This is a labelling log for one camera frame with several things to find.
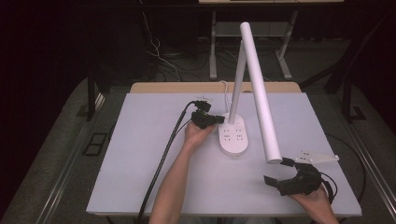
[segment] gray floor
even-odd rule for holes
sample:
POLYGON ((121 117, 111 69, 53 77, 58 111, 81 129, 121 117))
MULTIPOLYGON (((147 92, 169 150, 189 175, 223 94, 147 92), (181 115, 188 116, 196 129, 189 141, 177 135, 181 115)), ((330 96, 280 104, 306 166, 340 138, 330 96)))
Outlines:
MULTIPOLYGON (((183 57, 170 49, 163 56, 170 63, 179 65, 176 66, 177 71, 185 81, 209 81, 208 47, 205 40, 201 41, 202 53, 197 59, 183 57)), ((233 80, 236 65, 234 57, 237 57, 239 48, 237 43, 238 40, 235 39, 222 39, 217 44, 219 80, 233 80)), ((256 43, 266 80, 285 81, 274 55, 274 50, 281 42, 263 38, 256 43)), ((292 41, 285 60, 293 81, 304 81, 329 67, 343 55, 347 46, 348 42, 341 40, 292 41)), ((165 80, 178 80, 173 67, 158 67, 155 81, 165 80)), ((356 151, 362 147, 367 150, 389 187, 396 189, 396 180, 392 174, 396 168, 395 135, 358 89, 353 90, 352 105, 358 106, 367 120, 346 123, 339 112, 340 93, 325 94, 322 90, 325 81, 326 78, 323 78, 304 91, 308 93, 334 153, 340 156, 340 164, 357 197, 363 186, 366 187, 361 200, 363 216, 348 218, 344 223, 394 223, 394 217, 378 192, 378 181, 374 176, 367 175, 367 181, 363 183, 361 164, 352 148, 356 151)), ((129 87, 117 86, 109 94, 99 97, 97 113, 92 121, 87 122, 84 112, 81 112, 87 103, 86 80, 76 87, 3 217, 2 224, 109 223, 104 217, 85 212, 106 154, 108 138, 99 156, 84 156, 82 151, 94 133, 111 135, 128 90, 129 87)), ((132 223, 129 217, 113 217, 111 220, 114 223, 132 223)), ((309 223, 306 217, 280 220, 285 224, 309 223)))

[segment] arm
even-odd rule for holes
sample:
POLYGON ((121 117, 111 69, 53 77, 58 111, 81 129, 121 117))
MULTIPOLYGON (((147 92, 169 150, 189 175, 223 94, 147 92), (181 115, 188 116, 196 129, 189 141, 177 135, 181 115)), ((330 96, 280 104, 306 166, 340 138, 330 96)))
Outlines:
POLYGON ((200 129, 190 122, 185 131, 183 147, 166 173, 157 193, 149 223, 178 223, 186 191, 191 155, 215 126, 200 129))
POLYGON ((309 195, 290 195, 297 201, 306 213, 319 224, 338 224, 338 220, 332 211, 326 191, 322 186, 309 195))

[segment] power outlet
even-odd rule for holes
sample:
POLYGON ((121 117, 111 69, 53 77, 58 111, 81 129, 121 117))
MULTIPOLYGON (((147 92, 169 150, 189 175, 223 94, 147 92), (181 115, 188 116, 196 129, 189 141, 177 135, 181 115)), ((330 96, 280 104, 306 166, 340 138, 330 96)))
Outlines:
POLYGON ((219 124, 219 141, 222 151, 228 156, 240 156, 248 148, 248 135, 244 120, 235 115, 234 124, 228 123, 229 114, 224 114, 224 123, 219 124))

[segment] hand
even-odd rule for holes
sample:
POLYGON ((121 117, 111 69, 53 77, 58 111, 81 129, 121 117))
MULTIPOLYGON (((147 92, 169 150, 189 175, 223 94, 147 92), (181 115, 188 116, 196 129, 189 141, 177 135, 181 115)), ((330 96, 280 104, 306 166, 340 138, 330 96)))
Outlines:
POLYGON ((190 148, 192 150, 200 146, 207 136, 215 129, 215 125, 208 126, 205 129, 200 129, 192 121, 187 124, 185 130, 185 138, 183 148, 190 148))
POLYGON ((318 190, 309 195, 294 194, 290 195, 290 197, 297 201, 306 213, 317 223, 338 223, 323 186, 320 186, 318 190))

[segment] white desk lamp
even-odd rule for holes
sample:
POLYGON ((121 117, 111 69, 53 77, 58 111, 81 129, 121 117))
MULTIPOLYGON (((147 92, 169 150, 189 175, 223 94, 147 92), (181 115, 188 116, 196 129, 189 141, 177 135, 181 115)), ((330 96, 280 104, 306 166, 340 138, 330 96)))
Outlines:
POLYGON ((262 132, 265 159, 267 163, 280 163, 282 157, 276 138, 276 131, 268 105, 267 94, 262 79, 259 59, 254 46, 250 25, 243 22, 240 26, 242 41, 236 67, 233 99, 230 113, 226 113, 224 123, 219 125, 219 141, 223 152, 229 156, 240 156, 248 147, 248 136, 244 120, 236 114, 242 80, 247 63, 250 81, 253 87, 254 102, 262 132))

